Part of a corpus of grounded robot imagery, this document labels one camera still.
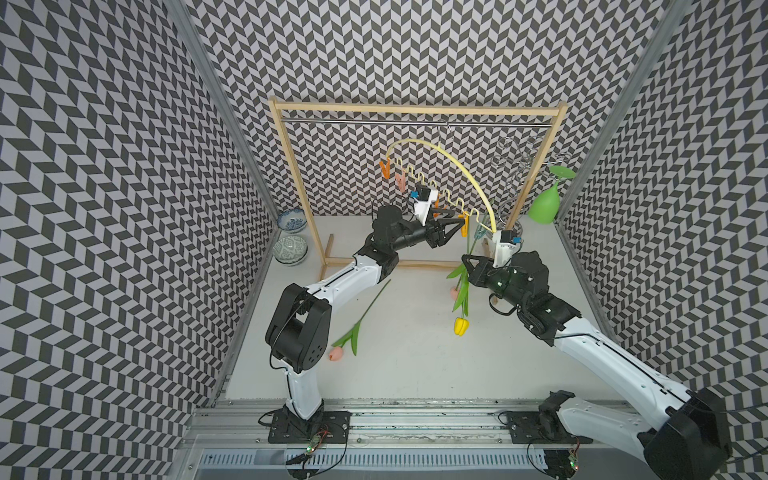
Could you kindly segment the yellow arched peg hanger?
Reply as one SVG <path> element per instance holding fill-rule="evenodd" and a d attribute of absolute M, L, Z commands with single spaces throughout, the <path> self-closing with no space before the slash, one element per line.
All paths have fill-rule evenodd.
<path fill-rule="evenodd" d="M 428 141 L 425 141 L 425 140 L 421 140 L 421 139 L 416 139 L 416 138 L 407 138 L 407 139 L 403 139 L 403 140 L 399 140 L 399 141 L 395 141 L 395 142 L 391 143 L 387 147 L 386 154 L 385 154 L 385 159 L 389 159 L 391 161 L 391 177 L 393 176 L 393 171 L 394 170 L 399 170 L 401 173 L 404 173 L 406 176 L 411 176 L 411 177 L 413 177 L 416 180 L 426 180 L 427 181 L 427 185 L 429 187 L 435 188 L 435 189 L 437 189 L 439 191 L 438 199 L 442 200 L 445 205 L 449 205 L 449 206 L 457 208 L 458 211 L 461 214 L 465 214 L 468 217 L 474 217 L 476 219 L 477 223 L 481 219 L 481 217 L 483 216 L 480 213 L 480 210 L 478 208 L 474 208 L 474 207 L 468 208 L 463 197 L 453 196 L 453 193 L 452 193 L 451 190 L 449 190 L 447 188 L 441 189 L 440 185 L 436 181 L 429 180 L 428 177 L 421 170 L 415 169 L 412 165 L 410 165 L 409 163 L 405 162 L 401 158 L 395 158 L 393 156 L 394 149 L 397 146 L 403 145 L 403 144 L 418 144 L 418 145 L 424 146 L 426 148 L 429 148 L 429 149 L 437 152 L 445 160 L 450 162 L 464 176 L 464 178 L 470 183 L 470 185 L 473 187 L 473 189 L 475 190 L 475 192 L 479 196 L 480 200 L 482 201 L 482 203 L 483 203 L 483 205 L 485 207 L 485 211 L 486 211 L 487 215 L 489 216 L 489 223 L 488 223 L 488 226 L 487 226 L 488 231 L 491 232 L 492 234 L 494 234 L 496 231 L 498 231 L 495 211 L 494 211 L 494 209 L 493 209 L 493 207 L 492 207 L 488 197 L 486 196 L 486 194 L 484 193 L 483 189 L 481 188 L 480 184 L 473 177 L 471 172 L 457 158 L 455 158 L 453 155 L 448 153 L 442 147 L 440 147 L 440 146 L 438 146 L 436 144 L 433 144 L 431 142 L 428 142 Z"/>

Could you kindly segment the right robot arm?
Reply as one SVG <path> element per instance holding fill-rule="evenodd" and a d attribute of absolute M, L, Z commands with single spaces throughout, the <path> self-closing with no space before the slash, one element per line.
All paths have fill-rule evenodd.
<path fill-rule="evenodd" d="M 661 374 L 605 336 L 579 310 L 549 290 L 549 271 L 535 251 L 497 266 L 463 255 L 470 284 L 509 303 L 538 340 L 577 360 L 612 387 L 633 414 L 559 390 L 540 404 L 543 442 L 591 439 L 643 461 L 660 479 L 710 479 L 732 454 L 724 400 Z"/>

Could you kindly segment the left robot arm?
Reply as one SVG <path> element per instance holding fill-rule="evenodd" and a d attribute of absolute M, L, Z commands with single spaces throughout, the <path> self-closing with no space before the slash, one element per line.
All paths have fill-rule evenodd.
<path fill-rule="evenodd" d="M 347 266 L 309 286 L 292 283 L 283 290 L 265 342 L 270 366 L 285 375 L 289 412 L 308 421 L 323 406 L 314 367 L 328 346 L 333 310 L 384 281 L 398 265 L 401 250 L 420 243 L 442 247 L 464 224 L 459 214 L 424 202 L 411 220 L 404 219 L 399 208 L 386 205 L 378 210 L 372 231 Z"/>

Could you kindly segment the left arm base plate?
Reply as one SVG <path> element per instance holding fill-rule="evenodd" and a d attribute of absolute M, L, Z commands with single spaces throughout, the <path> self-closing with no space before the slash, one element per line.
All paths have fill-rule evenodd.
<path fill-rule="evenodd" d="M 283 407 L 272 417 L 268 443 L 307 446 L 320 434 L 324 437 L 323 445 L 345 444 L 350 425 L 349 411 L 317 411 L 309 420 L 303 420 Z"/>

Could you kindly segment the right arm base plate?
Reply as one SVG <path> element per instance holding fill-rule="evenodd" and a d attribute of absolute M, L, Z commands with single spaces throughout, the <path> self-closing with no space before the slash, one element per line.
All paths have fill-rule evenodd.
<path fill-rule="evenodd" d="M 508 430 L 512 443 L 523 445 L 543 444 L 592 444 L 593 439 L 569 433 L 554 414 L 538 411 L 505 410 L 497 414 L 497 420 Z"/>

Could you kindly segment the teal clothes peg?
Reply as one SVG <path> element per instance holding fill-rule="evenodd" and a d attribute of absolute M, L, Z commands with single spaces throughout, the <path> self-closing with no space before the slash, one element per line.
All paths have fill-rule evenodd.
<path fill-rule="evenodd" d="M 478 221 L 475 229 L 476 239 L 482 238 L 486 234 L 486 232 L 488 231 L 487 229 L 488 223 L 489 223 L 489 216 L 483 215 L 481 219 Z"/>

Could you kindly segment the yellow tulip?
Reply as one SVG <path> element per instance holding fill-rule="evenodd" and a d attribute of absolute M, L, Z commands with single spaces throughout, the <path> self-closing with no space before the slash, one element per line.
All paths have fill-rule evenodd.
<path fill-rule="evenodd" d="M 467 279 L 466 270 L 461 263 L 448 276 L 448 279 L 457 279 L 456 288 L 459 290 L 458 298 L 454 300 L 453 311 L 458 313 L 454 322 L 454 334 L 461 337 L 469 329 L 469 291 L 470 283 Z"/>

